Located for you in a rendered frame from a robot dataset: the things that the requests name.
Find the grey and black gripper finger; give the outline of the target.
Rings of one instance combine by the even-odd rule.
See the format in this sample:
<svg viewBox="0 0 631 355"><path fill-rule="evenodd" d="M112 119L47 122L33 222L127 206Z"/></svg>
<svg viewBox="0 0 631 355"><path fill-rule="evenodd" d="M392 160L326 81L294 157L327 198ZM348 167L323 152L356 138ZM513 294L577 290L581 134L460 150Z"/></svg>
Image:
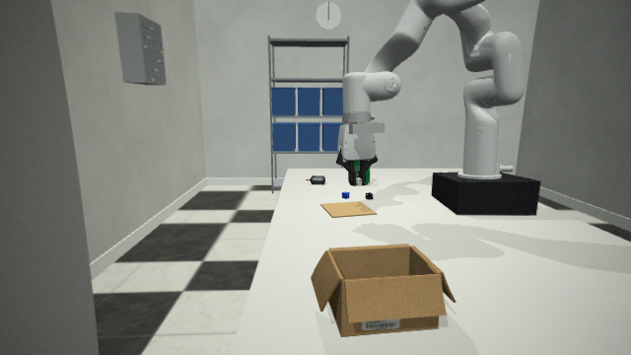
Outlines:
<svg viewBox="0 0 631 355"><path fill-rule="evenodd" d="M362 179L362 185L365 185L366 182L366 171L370 167L371 164L378 161L377 156L372 160L362 160L360 161L360 171L358 172L358 178Z"/></svg>
<svg viewBox="0 0 631 355"><path fill-rule="evenodd" d="M350 185L356 186L356 173L354 172L354 161L343 162L341 149L338 154L336 164L343 166L348 171L348 181Z"/></svg>

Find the open brown cardboard box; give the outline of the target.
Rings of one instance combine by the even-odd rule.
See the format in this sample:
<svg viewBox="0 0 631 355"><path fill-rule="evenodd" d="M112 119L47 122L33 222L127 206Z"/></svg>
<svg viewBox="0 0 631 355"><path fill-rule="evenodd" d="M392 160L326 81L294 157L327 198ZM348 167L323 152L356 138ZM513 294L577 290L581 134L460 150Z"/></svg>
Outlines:
<svg viewBox="0 0 631 355"><path fill-rule="evenodd" d="M456 302L444 272L409 244L330 248L311 280L341 337L438 329L447 315L443 292Z"/></svg>

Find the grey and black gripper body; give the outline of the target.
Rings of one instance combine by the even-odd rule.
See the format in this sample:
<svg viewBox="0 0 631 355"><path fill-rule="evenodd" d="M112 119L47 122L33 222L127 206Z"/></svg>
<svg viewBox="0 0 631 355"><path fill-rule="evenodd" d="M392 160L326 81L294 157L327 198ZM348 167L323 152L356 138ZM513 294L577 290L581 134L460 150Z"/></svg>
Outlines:
<svg viewBox="0 0 631 355"><path fill-rule="evenodd" d="M376 157L375 133L349 134L349 123L343 123L339 128L337 157L340 149L345 161L372 160Z"/></svg>

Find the tan square mat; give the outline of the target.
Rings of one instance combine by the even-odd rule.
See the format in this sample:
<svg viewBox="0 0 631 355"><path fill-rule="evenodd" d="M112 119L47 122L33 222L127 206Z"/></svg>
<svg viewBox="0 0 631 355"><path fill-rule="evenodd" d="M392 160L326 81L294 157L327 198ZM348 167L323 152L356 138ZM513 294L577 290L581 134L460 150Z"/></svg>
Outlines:
<svg viewBox="0 0 631 355"><path fill-rule="evenodd" d="M361 201L324 203L320 205L332 218L377 215Z"/></svg>

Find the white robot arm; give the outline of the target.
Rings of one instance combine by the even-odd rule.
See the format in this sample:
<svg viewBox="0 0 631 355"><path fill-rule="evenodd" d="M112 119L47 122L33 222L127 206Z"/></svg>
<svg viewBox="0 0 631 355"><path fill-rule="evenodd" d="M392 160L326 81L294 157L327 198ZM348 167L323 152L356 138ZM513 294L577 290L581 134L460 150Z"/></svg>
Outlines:
<svg viewBox="0 0 631 355"><path fill-rule="evenodd" d="M463 172L457 176L498 179L501 172L512 172L513 166L497 164L499 117L494 107L513 105L524 95L523 52L514 34L493 35L490 15L480 4L484 1L409 0L391 36L365 73L343 77L343 123L349 123L349 134L385 132L384 123L371 122L375 119L371 102L389 100L399 93L400 80L391 72L419 48L434 19L446 13L458 26L466 69L494 71L472 79L463 90Z"/></svg>

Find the green soda can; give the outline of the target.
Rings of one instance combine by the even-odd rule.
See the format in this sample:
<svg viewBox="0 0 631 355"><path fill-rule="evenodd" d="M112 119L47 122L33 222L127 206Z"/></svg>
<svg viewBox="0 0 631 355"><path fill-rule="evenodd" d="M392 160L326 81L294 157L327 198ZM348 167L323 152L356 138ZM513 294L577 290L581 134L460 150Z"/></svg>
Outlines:
<svg viewBox="0 0 631 355"><path fill-rule="evenodd" d="M358 172L360 171L360 161L354 161L354 172L356 173L356 178L358 177ZM370 168L366 171L366 182L365 185L370 183Z"/></svg>

